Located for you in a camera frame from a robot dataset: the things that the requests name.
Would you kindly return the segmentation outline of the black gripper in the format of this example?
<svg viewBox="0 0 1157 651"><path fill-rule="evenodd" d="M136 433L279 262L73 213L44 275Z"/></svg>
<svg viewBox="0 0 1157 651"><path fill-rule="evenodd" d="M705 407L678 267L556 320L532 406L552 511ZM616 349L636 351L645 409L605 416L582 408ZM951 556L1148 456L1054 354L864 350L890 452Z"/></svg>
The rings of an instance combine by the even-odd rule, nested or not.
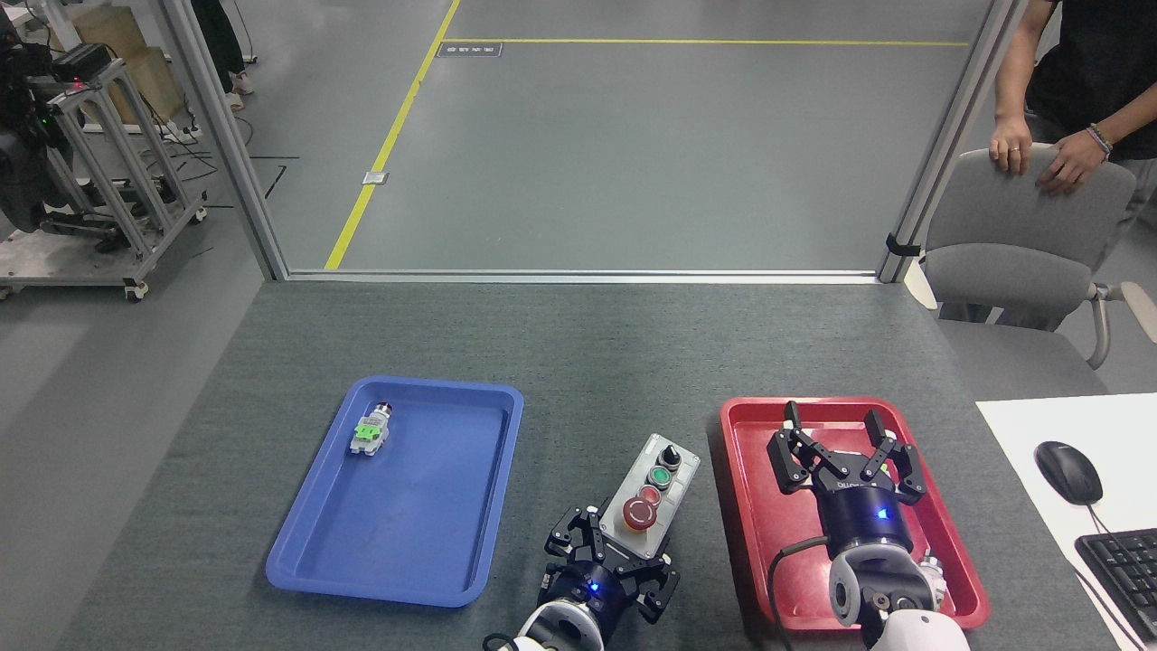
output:
<svg viewBox="0 0 1157 651"><path fill-rule="evenodd" d="M784 405L784 424L767 444L778 490L782 495L798 491L821 469L835 478L815 482L815 502L823 535L827 537L826 552L831 560L847 549L868 543L897 545L905 552L913 552L914 543L900 506L916 504L928 490L918 449L890 437L876 409L868 410L863 423L875 449L858 478L869 483L876 481L883 474L886 461L891 461L898 473L891 479L893 489L840 481L848 478L846 463L833 450L804 432L799 407L794 400Z"/></svg>
<svg viewBox="0 0 1157 651"><path fill-rule="evenodd" d="M656 626L673 597L681 574L668 553L653 558L604 540L599 506L572 506L554 524L544 543L550 556L563 558L544 572L538 602L566 602L584 611L574 626L578 638L610 639L625 611L636 606Z"/></svg>

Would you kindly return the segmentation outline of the person's right hand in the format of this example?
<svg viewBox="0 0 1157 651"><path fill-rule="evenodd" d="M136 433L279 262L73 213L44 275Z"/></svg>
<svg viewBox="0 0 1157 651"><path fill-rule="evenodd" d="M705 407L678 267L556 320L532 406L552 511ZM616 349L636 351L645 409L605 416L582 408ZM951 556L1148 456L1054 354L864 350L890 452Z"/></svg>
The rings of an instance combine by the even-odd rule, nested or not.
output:
<svg viewBox="0 0 1157 651"><path fill-rule="evenodd" d="M1029 172L1033 136L1025 117L1000 117L989 139L989 157L1008 175Z"/></svg>

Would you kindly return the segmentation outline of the person's left hand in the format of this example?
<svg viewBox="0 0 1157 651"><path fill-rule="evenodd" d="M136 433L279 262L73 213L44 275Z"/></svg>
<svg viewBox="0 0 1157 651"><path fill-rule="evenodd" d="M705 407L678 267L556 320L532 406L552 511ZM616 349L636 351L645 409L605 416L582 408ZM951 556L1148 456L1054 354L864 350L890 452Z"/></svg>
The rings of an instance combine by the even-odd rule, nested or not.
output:
<svg viewBox="0 0 1157 651"><path fill-rule="evenodd" d="M1036 185L1049 194L1074 193L1083 188L1096 169L1108 160L1108 153L1101 145L1101 140L1090 127L1074 135L1062 136L1053 147L1057 156Z"/></svg>

